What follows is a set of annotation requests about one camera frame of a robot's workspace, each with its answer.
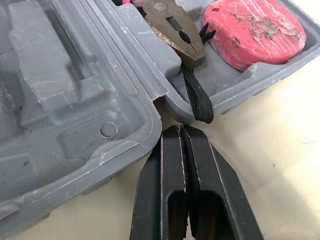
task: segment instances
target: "black strap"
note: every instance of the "black strap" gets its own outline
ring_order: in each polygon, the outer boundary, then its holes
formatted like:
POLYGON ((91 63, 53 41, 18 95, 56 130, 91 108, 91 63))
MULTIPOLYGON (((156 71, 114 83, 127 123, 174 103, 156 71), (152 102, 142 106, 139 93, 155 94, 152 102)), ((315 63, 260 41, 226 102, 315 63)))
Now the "black strap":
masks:
MULTIPOLYGON (((215 30, 206 33, 208 26, 209 23, 206 23, 199 32, 203 44, 213 38, 216 33, 215 30)), ((214 110, 210 98, 196 79, 193 69, 189 69, 182 64, 181 70, 194 118, 197 121, 210 124, 214 119, 214 110)))

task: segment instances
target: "scratched plastic surface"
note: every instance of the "scratched plastic surface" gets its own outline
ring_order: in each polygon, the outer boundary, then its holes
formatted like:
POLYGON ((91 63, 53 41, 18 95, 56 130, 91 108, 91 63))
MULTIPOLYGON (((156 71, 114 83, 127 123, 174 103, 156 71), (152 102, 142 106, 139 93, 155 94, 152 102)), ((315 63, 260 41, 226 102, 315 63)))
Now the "scratched plastic surface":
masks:
POLYGON ((0 1, 0 239, 106 183, 161 133, 116 33, 86 1, 39 2, 0 1))

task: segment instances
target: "molded plastic compartment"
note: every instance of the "molded plastic compartment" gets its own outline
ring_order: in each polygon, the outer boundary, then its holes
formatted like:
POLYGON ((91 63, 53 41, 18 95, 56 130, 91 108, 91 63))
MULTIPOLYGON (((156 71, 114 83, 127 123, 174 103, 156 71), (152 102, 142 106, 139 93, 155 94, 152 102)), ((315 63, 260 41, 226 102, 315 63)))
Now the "molded plastic compartment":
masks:
POLYGON ((161 134, 116 33, 90 10, 85 0, 0 2, 0 239, 106 183, 161 134))
MULTIPOLYGON (((201 29, 205 9, 212 2, 213 0, 176 0, 176 3, 188 12, 198 30, 201 29)), ((210 44, 206 43, 205 60, 201 66, 194 70, 194 74, 209 95, 216 114, 226 113, 250 96, 260 93, 320 55, 319 25, 290 0, 279 0, 279 2, 297 17, 304 28, 307 39, 303 51, 285 64, 272 65, 258 62, 250 66, 245 72, 240 72, 223 61, 210 44)), ((177 64, 179 60, 172 55, 167 57, 159 55, 160 51, 158 49, 162 46, 162 43, 153 37, 154 33, 150 26, 139 16, 138 11, 132 4, 124 4, 116 8, 128 13, 127 17, 123 16, 123 21, 171 83, 172 87, 163 82, 162 79, 160 80, 167 89, 165 98, 171 113, 179 122, 192 123, 194 118, 182 73, 174 66, 171 75, 168 75, 161 67, 163 63, 177 64)))

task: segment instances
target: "pink tape measure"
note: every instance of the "pink tape measure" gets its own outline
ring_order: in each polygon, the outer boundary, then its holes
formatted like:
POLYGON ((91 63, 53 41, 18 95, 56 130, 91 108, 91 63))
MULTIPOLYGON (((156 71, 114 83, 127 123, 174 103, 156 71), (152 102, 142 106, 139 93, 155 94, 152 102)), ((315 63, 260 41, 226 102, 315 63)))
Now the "pink tape measure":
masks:
POLYGON ((293 14, 277 0, 217 0, 206 9, 202 26, 216 30, 209 40, 232 67, 245 71, 251 64, 284 64, 300 53, 306 34, 293 14))

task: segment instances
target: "pliers jaw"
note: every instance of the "pliers jaw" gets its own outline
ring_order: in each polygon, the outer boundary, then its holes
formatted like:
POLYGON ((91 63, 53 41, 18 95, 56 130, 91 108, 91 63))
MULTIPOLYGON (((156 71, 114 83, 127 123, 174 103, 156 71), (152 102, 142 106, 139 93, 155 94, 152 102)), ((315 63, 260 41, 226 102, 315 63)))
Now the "pliers jaw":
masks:
POLYGON ((174 0, 135 0, 132 3, 187 68, 194 69, 202 64, 206 56, 204 45, 194 22, 181 6, 174 0))

